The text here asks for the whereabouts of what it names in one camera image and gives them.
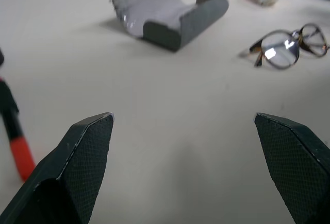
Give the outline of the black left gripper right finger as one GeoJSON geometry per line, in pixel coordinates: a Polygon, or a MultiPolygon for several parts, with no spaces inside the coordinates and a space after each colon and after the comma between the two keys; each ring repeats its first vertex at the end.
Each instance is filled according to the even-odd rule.
{"type": "Polygon", "coordinates": [[[305,125],[257,113],[269,174],[295,223],[329,223],[329,148],[305,125]]]}

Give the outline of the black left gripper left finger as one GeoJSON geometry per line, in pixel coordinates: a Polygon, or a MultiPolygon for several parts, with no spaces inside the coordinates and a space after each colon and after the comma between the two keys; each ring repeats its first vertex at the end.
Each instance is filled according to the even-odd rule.
{"type": "Polygon", "coordinates": [[[114,117],[73,124],[1,213],[1,223],[88,223],[104,178],[114,117]]]}

